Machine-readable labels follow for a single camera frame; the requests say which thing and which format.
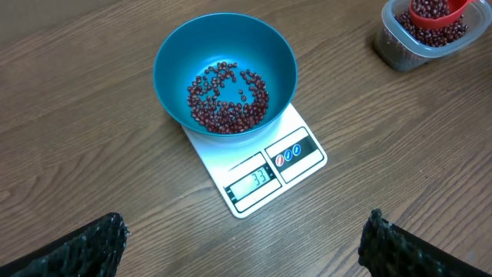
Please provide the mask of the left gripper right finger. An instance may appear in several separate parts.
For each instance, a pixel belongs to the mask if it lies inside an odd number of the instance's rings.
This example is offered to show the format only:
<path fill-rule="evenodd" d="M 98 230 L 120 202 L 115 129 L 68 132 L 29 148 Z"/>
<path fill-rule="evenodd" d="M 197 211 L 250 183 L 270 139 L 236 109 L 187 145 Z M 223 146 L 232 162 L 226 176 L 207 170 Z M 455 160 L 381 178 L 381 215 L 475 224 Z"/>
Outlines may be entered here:
<path fill-rule="evenodd" d="M 371 211 L 357 250 L 373 277 L 490 277 Z"/>

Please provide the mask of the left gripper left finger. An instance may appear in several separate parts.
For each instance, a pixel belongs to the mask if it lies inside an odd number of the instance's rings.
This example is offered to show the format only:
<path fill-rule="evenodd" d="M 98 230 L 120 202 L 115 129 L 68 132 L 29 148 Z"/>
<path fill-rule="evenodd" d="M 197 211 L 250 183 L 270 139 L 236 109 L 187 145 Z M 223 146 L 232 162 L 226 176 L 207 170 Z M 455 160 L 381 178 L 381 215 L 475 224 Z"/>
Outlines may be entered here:
<path fill-rule="evenodd" d="M 1 267 L 2 276 L 114 277 L 126 249 L 128 226 L 110 212 Z"/>

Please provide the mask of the red plastic measuring scoop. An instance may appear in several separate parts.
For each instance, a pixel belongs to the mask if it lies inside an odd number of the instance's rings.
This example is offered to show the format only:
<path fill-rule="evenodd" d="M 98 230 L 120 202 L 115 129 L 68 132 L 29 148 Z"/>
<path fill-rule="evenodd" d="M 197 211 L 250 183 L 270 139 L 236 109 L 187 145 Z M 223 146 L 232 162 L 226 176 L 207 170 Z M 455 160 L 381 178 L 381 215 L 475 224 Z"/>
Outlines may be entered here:
<path fill-rule="evenodd" d="M 458 20 L 464 13 L 466 7 L 472 2 L 474 2 L 474 0 L 449 0 L 447 2 L 450 12 L 449 15 L 439 18 L 427 18 L 416 13 L 418 4 L 415 1 L 411 1 L 409 4 L 409 14 L 411 21 L 419 28 L 443 28 Z"/>

